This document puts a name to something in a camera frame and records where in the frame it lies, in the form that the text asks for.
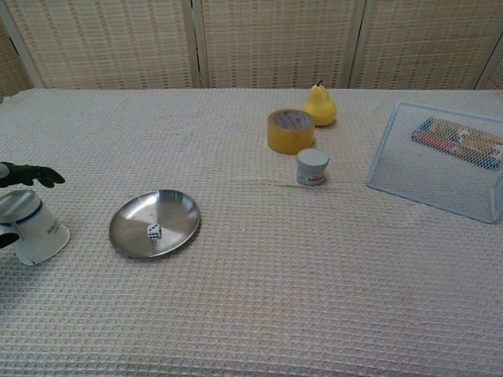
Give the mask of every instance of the mesh basket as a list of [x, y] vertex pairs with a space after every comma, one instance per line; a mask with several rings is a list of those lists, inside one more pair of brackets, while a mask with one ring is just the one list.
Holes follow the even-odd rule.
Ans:
[[503, 119], [398, 102], [366, 183], [494, 223], [503, 212]]

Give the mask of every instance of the blue wire basket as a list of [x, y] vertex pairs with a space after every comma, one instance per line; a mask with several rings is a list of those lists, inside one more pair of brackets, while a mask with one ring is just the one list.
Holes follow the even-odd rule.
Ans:
[[366, 184], [495, 223], [503, 212], [503, 119], [398, 102]]

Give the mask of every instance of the woven screen panel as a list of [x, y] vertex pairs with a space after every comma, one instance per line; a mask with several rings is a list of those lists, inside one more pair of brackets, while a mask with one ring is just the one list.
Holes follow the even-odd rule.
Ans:
[[306, 88], [319, 79], [347, 86], [343, 72], [351, 67], [357, 6], [351, 0], [203, 0], [210, 87]]
[[497, 63], [482, 84], [482, 89], [503, 89], [503, 49], [499, 50]]
[[16, 50], [0, 23], [0, 102], [4, 96], [32, 88]]
[[501, 33], [501, 0], [376, 0], [374, 4], [354, 86], [474, 88]]
[[6, 3], [46, 87], [192, 87], [178, 0]]

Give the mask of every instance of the metal plate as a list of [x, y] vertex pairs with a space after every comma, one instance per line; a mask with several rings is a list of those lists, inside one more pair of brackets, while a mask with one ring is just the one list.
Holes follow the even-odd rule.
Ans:
[[[175, 190], [141, 194], [124, 204], [110, 221], [110, 242], [118, 252], [132, 258], [151, 258], [169, 253], [187, 242], [200, 222], [197, 203]], [[162, 238], [152, 241], [147, 227], [158, 223]]]

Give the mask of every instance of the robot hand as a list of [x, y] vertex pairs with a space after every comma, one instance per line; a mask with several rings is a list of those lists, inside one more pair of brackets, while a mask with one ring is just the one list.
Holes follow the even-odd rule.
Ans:
[[26, 186], [33, 186], [36, 179], [46, 187], [54, 187], [55, 183], [64, 183], [55, 170], [50, 167], [33, 167], [31, 165], [14, 165], [13, 163], [0, 163], [0, 188], [22, 183]]

